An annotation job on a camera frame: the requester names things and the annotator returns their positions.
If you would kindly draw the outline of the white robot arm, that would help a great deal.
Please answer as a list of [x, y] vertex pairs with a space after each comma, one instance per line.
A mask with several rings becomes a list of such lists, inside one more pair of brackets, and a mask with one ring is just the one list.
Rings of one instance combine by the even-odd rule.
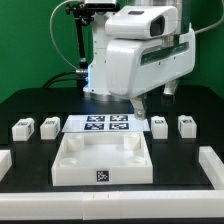
[[163, 89], [170, 105], [178, 79], [195, 64], [195, 32], [189, 0], [84, 0], [91, 15], [94, 59], [87, 91], [129, 100], [135, 117], [146, 117], [147, 93]]

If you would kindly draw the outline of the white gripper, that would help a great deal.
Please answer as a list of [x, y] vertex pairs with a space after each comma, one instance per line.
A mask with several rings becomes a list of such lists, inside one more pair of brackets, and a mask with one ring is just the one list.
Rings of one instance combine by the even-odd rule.
[[132, 98], [138, 120], [146, 118], [147, 110], [141, 94], [165, 84], [161, 103], [171, 106], [178, 87], [175, 79], [194, 68], [195, 33], [177, 35], [177, 27], [174, 6], [125, 6], [105, 23], [105, 33], [111, 37], [106, 50], [107, 89]]

